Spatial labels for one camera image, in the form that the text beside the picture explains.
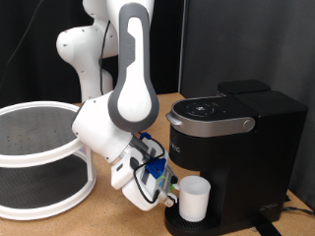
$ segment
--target blue component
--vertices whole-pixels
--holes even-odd
[[[147,132],[142,133],[142,135],[140,136],[140,140],[142,138],[146,138],[147,140],[150,140],[152,137],[151,135],[149,135]]]
[[[156,178],[162,175],[165,169],[166,160],[156,159],[153,162],[150,162],[146,165],[146,169]]]

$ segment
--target white turntable organizer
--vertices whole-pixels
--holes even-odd
[[[0,109],[0,217],[45,218],[91,192],[93,154],[71,131],[78,109],[54,101]]]

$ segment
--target mesh shelf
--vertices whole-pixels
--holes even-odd
[[[60,148],[77,137],[71,130],[76,112],[32,107],[0,115],[0,154],[27,155]]]
[[[75,195],[87,181],[87,164],[75,154],[34,167],[0,168],[0,206],[51,206]]]

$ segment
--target coffee maker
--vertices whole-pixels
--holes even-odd
[[[184,220],[178,205],[165,210],[172,235],[222,235],[282,213],[307,107],[258,81],[221,83],[218,94],[177,101],[166,114],[170,159],[212,186],[202,221]]]

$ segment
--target black curtain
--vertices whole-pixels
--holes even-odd
[[[0,80],[39,2],[0,1]],[[81,102],[78,75],[59,57],[56,39],[63,30],[93,23],[82,3],[82,0],[43,0],[29,33],[7,68],[0,89],[0,108],[35,100]],[[155,3],[151,72],[157,93],[176,92],[178,88],[182,12],[181,0]],[[114,84],[118,75],[117,62],[117,56],[102,62]]]
[[[315,2],[187,4],[182,94],[216,95],[220,82],[260,80],[307,105],[289,188],[315,209]]]

